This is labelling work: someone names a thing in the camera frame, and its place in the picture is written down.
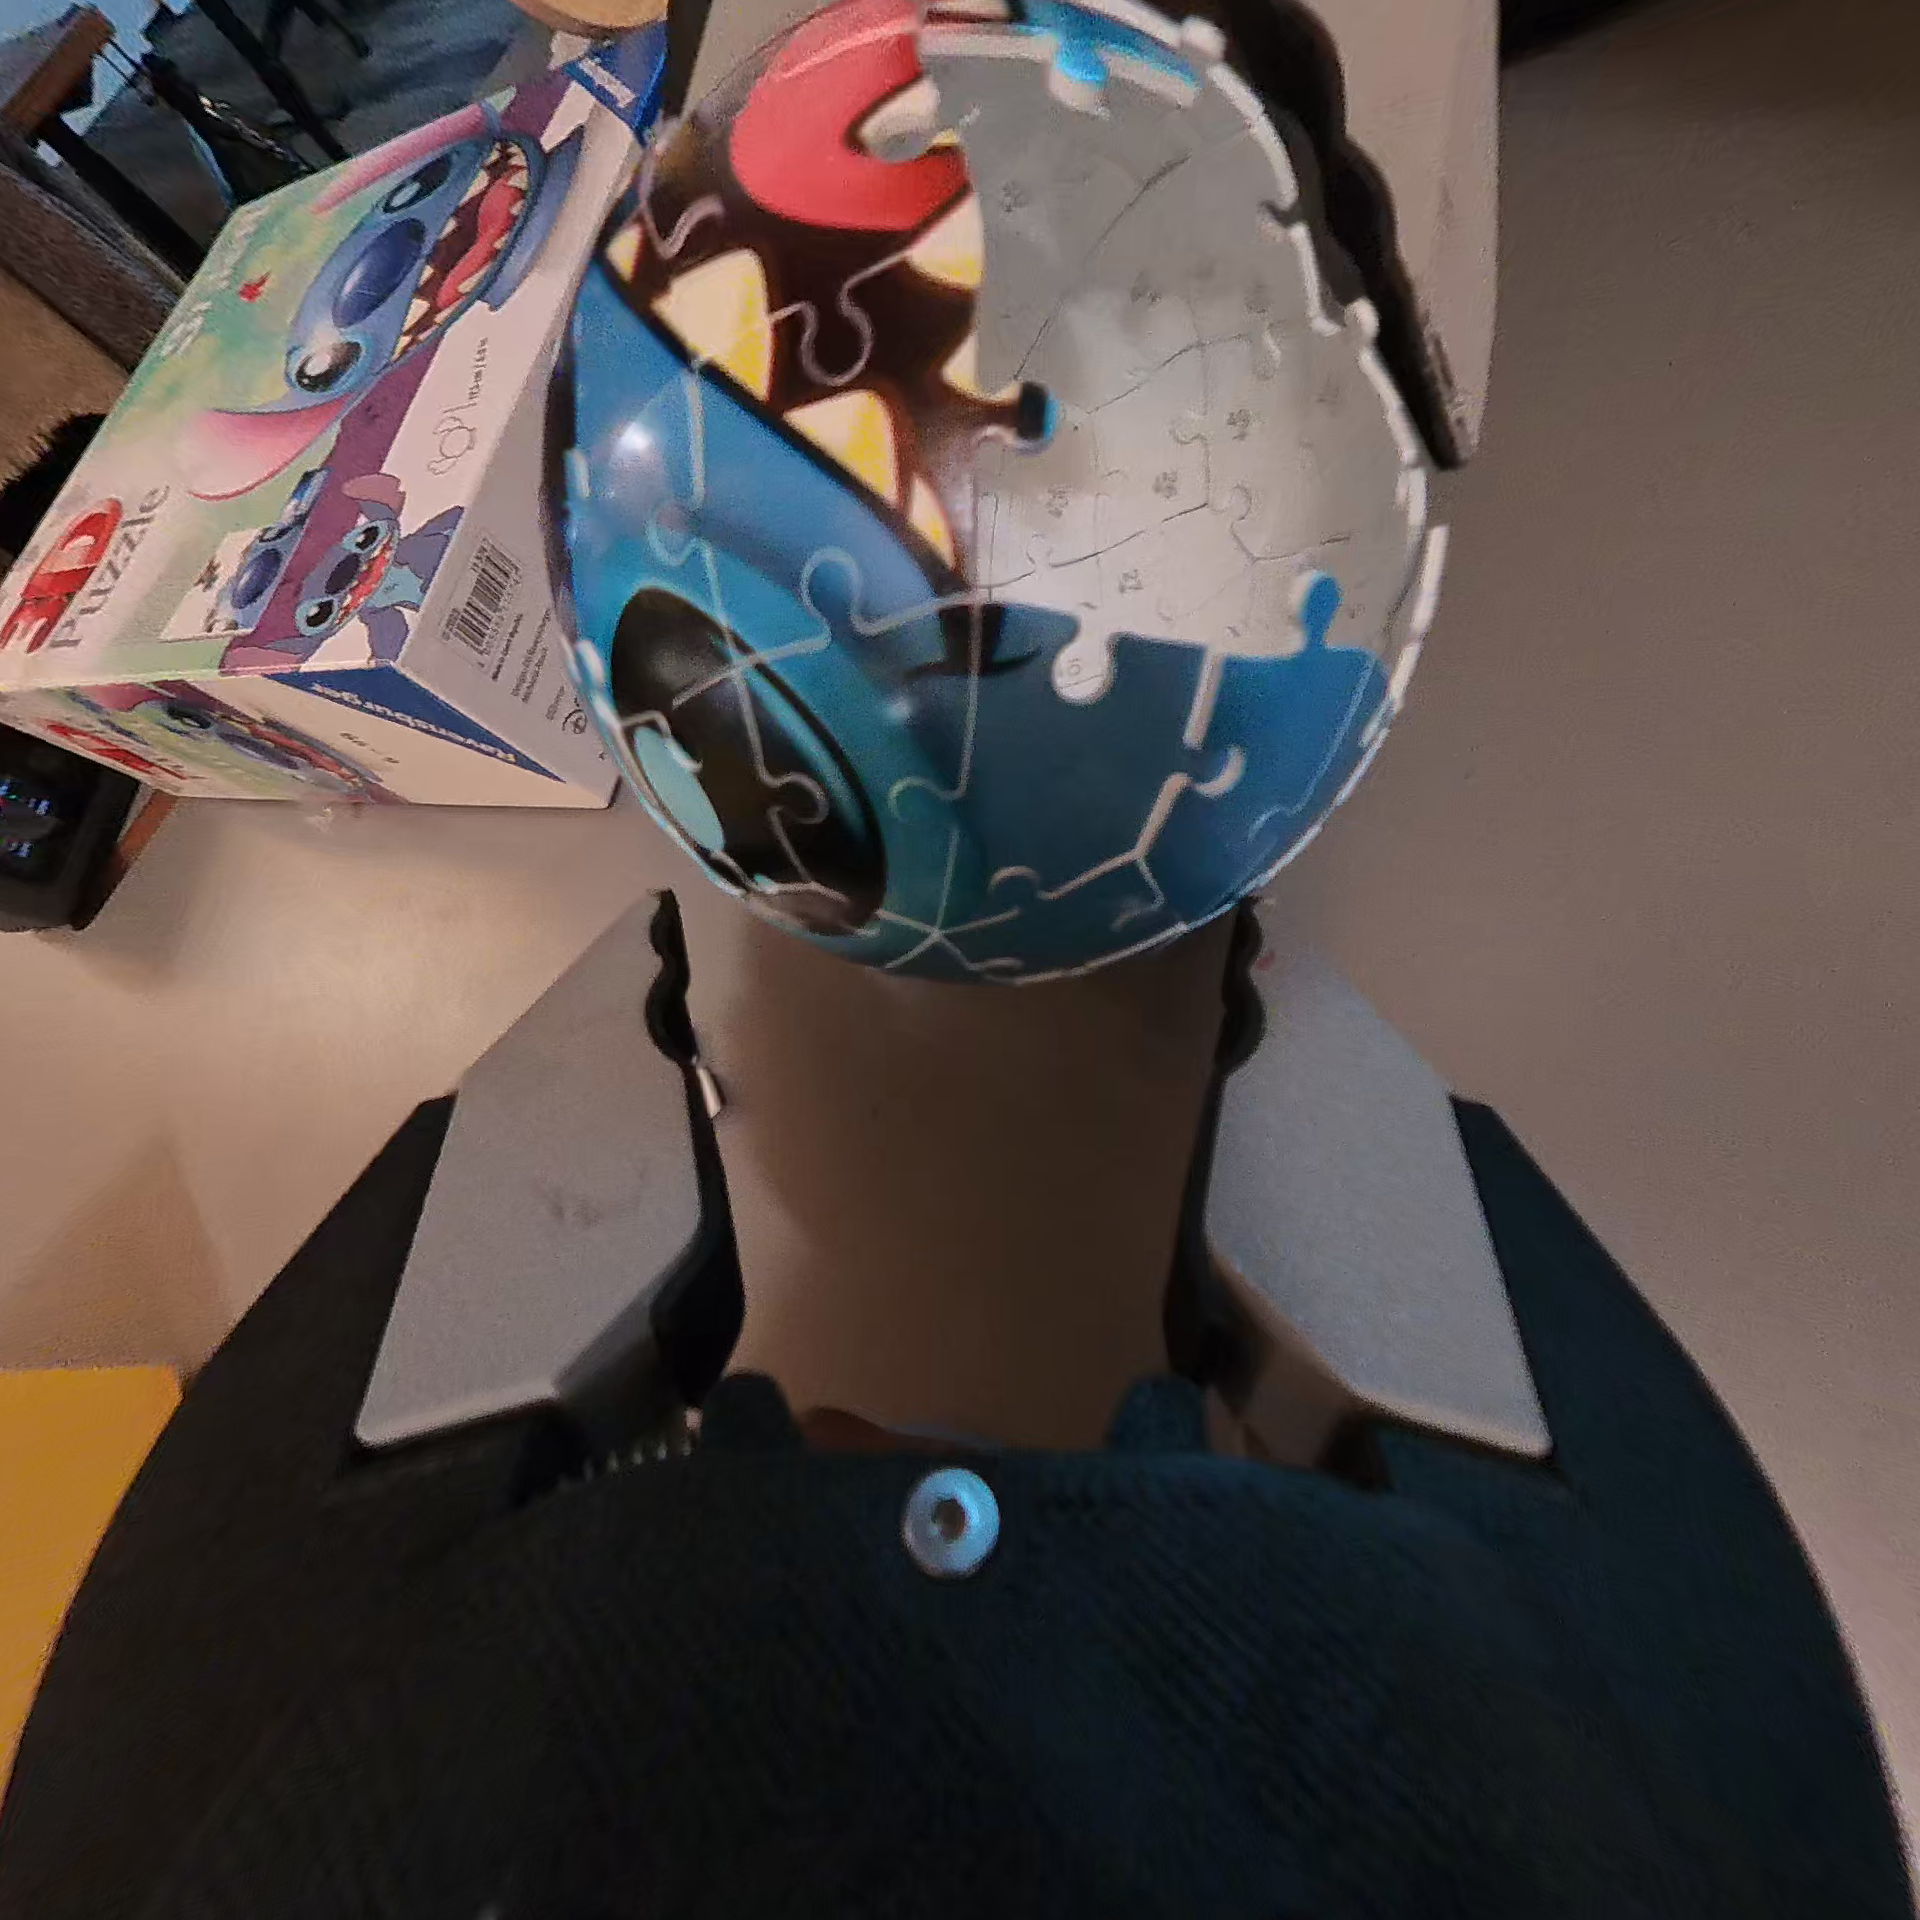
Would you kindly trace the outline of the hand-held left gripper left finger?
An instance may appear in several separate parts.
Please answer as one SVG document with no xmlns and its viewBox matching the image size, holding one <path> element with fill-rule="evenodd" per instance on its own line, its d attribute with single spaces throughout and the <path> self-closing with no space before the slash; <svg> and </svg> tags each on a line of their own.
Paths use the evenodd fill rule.
<svg viewBox="0 0 1920 1920">
<path fill-rule="evenodd" d="M 616 918 L 461 1076 L 358 1442 L 554 1415 L 588 1455 L 683 1429 L 749 1287 L 671 890 Z"/>
</svg>

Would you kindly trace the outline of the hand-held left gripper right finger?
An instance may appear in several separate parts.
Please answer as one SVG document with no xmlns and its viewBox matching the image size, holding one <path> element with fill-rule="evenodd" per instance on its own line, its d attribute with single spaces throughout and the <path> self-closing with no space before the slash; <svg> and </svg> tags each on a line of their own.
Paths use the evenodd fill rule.
<svg viewBox="0 0 1920 1920">
<path fill-rule="evenodd" d="M 1390 1423 L 1551 1455 L 1451 1085 L 1255 904 L 1231 921 L 1174 1261 L 1174 1366 L 1231 1451 L 1331 1462 Z"/>
</svg>

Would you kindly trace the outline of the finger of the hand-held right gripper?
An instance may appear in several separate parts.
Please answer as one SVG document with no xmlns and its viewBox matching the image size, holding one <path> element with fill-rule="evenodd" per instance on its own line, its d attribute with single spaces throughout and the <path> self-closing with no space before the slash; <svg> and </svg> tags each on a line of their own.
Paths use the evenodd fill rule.
<svg viewBox="0 0 1920 1920">
<path fill-rule="evenodd" d="M 671 0 L 661 131 L 803 16 L 799 0 Z"/>
<path fill-rule="evenodd" d="M 1499 3 L 1309 0 L 1331 54 L 1328 210 L 1426 455 L 1475 455 L 1499 306 Z"/>
</svg>

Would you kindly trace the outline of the blue puzzle ball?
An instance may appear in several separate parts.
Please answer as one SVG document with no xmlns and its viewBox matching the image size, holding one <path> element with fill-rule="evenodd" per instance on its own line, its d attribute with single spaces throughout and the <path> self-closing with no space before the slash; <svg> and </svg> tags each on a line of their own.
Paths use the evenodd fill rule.
<svg viewBox="0 0 1920 1920">
<path fill-rule="evenodd" d="M 544 393 L 565 673 L 760 921 L 1041 983 L 1378 756 L 1444 451 L 1228 16 L 827 3 L 664 116 Z"/>
</svg>

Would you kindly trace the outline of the colourful cardboard puzzle box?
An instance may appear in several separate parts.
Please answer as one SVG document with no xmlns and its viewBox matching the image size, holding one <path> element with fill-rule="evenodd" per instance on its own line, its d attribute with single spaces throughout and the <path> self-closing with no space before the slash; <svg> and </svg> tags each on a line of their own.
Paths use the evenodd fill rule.
<svg viewBox="0 0 1920 1920">
<path fill-rule="evenodd" d="M 605 810 L 540 429 L 667 23 L 243 206 L 3 575 L 0 715 L 169 796 Z"/>
</svg>

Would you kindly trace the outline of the yellow flat panel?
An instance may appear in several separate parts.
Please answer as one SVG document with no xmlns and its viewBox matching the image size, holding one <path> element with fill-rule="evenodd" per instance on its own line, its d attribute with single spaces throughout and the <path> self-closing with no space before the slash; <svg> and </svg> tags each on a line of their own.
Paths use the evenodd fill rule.
<svg viewBox="0 0 1920 1920">
<path fill-rule="evenodd" d="M 169 1366 L 0 1376 L 0 1773 L 68 1610 L 130 1476 L 182 1404 Z"/>
</svg>

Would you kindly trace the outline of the black electronic device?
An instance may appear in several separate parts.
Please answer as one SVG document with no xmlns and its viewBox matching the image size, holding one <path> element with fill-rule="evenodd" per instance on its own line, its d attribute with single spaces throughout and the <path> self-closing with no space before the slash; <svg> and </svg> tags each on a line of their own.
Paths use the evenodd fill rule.
<svg viewBox="0 0 1920 1920">
<path fill-rule="evenodd" d="M 123 877 L 123 839 L 153 800 L 136 777 L 0 728 L 0 926 L 82 933 Z"/>
</svg>

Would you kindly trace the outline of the grey woven textile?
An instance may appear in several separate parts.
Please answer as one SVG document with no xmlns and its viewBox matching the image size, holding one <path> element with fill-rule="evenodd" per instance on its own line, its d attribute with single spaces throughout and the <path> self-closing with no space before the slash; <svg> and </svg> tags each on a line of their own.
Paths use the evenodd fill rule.
<svg viewBox="0 0 1920 1920">
<path fill-rule="evenodd" d="M 76 417 L 106 417 L 183 283 L 89 188 L 3 137 L 0 154 L 0 475 L 14 482 Z"/>
</svg>

